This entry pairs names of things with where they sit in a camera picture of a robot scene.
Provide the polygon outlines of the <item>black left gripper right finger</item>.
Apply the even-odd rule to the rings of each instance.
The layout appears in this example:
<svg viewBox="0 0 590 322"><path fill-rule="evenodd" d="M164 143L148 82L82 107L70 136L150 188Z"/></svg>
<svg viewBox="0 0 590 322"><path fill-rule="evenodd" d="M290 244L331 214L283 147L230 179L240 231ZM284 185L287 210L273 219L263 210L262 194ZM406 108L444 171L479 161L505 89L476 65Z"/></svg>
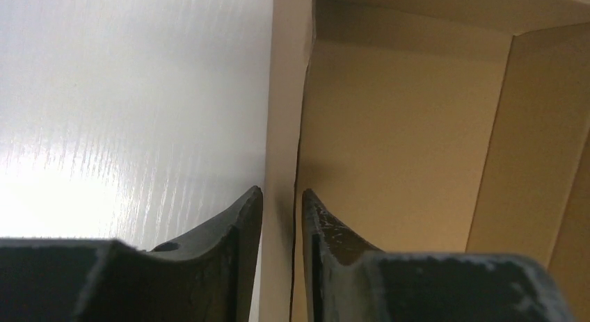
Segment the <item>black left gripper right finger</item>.
<svg viewBox="0 0 590 322"><path fill-rule="evenodd" d="M522 255L386 252L302 195L309 321L572 321L545 269Z"/></svg>

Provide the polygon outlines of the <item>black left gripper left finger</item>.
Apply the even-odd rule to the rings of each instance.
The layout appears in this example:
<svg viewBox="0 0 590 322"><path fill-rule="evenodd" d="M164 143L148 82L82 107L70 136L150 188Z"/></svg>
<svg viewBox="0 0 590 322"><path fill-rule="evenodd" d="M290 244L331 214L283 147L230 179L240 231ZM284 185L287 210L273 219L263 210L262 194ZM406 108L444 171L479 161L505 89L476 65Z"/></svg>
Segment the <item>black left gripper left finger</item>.
<svg viewBox="0 0 590 322"><path fill-rule="evenodd" d="M151 251L117 239L2 239L2 321L247 321L262 228L253 186Z"/></svg>

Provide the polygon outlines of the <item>brown cardboard box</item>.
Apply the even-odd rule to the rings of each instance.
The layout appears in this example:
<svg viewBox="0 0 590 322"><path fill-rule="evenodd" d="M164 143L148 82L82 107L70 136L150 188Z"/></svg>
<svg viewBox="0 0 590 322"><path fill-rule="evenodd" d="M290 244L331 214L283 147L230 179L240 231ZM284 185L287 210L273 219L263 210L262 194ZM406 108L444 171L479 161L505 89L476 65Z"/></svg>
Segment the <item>brown cardboard box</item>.
<svg viewBox="0 0 590 322"><path fill-rule="evenodd" d="M589 320L589 0L273 0L260 321L301 194L378 248L516 253Z"/></svg>

